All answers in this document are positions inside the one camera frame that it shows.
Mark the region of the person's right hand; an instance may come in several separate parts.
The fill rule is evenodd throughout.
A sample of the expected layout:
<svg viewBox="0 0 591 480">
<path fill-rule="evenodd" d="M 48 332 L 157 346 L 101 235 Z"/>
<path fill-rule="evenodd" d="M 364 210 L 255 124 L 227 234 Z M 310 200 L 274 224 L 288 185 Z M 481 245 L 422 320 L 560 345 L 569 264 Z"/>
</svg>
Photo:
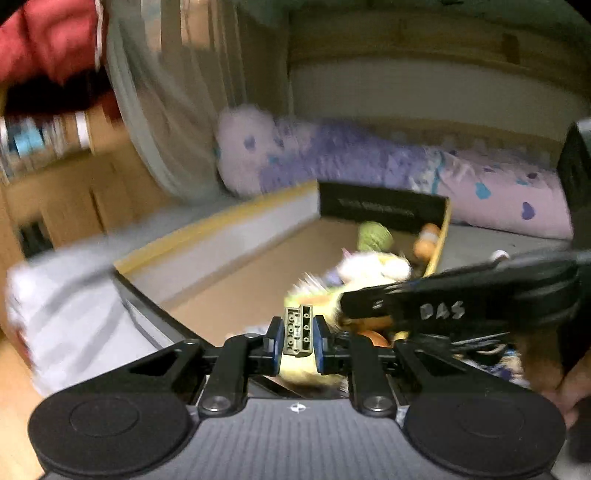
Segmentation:
<svg viewBox="0 0 591 480">
<path fill-rule="evenodd" d="M 588 399 L 590 394 L 590 352 L 573 367 L 556 389 L 542 393 L 560 410 L 568 428 L 577 423 L 580 416 L 578 404 Z"/>
</svg>

